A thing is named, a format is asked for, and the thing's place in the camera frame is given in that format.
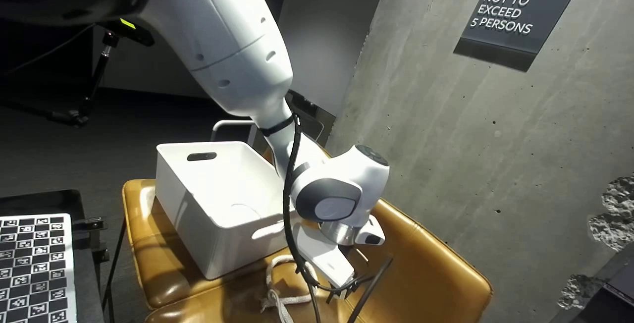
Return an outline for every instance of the checkerboard calibration board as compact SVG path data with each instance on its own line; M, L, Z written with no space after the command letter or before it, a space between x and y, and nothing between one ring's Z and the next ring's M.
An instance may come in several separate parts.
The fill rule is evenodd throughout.
M77 323L70 215L0 223L0 323Z

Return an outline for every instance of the brown leather chair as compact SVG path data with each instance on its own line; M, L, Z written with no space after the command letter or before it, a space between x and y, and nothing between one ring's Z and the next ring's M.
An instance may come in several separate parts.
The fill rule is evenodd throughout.
M123 188L125 217L139 283L150 309L148 323L278 322L276 309L260 313L266 294L265 267L279 251L216 280L206 280L154 197L154 181L133 180ZM369 267L359 256L351 262L360 272L374 273L388 255L394 261L364 305L358 322L475 323L489 303L492 289L486 278L460 256L386 201L373 214L385 232L382 246L362 246ZM308 292L294 265L273 271L281 296ZM317 302L324 323L346 322L365 287L346 300ZM287 306L298 323L314 322L310 303Z

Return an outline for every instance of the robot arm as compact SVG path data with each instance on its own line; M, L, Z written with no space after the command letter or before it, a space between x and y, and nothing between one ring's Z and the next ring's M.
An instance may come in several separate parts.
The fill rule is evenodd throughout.
M251 117L286 178L294 144L293 114L285 101L293 72L265 0L0 0L0 16L43 24L103 21L134 14L163 35L200 86L232 115ZM387 162L354 146L328 159L301 135L290 187L301 217L320 230L294 228L301 255L335 287L354 274L339 246L381 244L370 211L387 182Z

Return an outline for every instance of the white rope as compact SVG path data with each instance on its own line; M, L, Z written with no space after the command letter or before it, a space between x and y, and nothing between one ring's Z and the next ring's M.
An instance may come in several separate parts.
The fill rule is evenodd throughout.
M280 255L274 258L269 264L269 267L266 268L266 286L269 291L266 294L266 298L262 298L262 309L260 313L264 312L265 309L269 307L277 307L279 321L281 323L293 323L293 319L290 314L288 314L288 310L285 305L295 305L297 303L307 303L311 301L311 296L309 294L305 294L304 296L297 297L284 297L281 298L279 294L273 289L272 283L272 272L273 267L276 267L278 264L285 264L287 262L295 262L293 260L292 255ZM306 263L306 268L308 269L308 273L317 280L317 273L315 273L315 269L310 263Z

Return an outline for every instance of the sign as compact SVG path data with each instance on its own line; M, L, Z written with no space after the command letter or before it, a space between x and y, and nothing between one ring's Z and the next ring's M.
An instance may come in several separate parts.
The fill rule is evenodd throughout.
M570 0L478 0L453 52L528 71Z

